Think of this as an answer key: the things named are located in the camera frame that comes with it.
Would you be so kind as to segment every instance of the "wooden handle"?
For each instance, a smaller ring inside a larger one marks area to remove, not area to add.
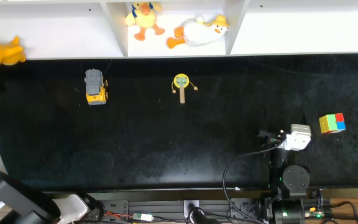
[[[180,103],[185,103],[185,87],[180,86],[179,88]]]

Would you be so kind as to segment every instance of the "red cube face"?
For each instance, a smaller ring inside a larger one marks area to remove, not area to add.
[[[345,119],[343,118],[343,114],[335,114],[335,120],[336,122],[345,121]]]

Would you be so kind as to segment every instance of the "colorful cube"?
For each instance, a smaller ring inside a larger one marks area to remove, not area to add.
[[[346,129],[343,114],[328,114],[319,119],[321,133],[339,133]]]

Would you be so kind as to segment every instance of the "black table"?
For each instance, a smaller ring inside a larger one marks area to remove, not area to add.
[[[88,106],[85,70],[110,60],[1,67],[0,153],[9,174],[42,190],[221,187],[226,164],[258,151],[255,132],[302,118],[312,143],[296,161],[311,187],[358,187],[358,54],[113,60],[109,104]],[[199,88],[179,103],[171,82]],[[322,135],[318,118],[343,113]],[[266,189],[269,155],[235,163],[229,186]]]

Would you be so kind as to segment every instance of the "white plush duck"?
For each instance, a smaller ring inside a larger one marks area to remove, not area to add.
[[[200,16],[197,20],[188,20],[183,26],[175,29],[175,37],[167,39],[167,46],[172,49],[178,44],[187,44],[190,47],[197,47],[210,44],[221,38],[227,31],[229,24],[226,18],[218,15],[216,19],[210,23],[204,23]]]

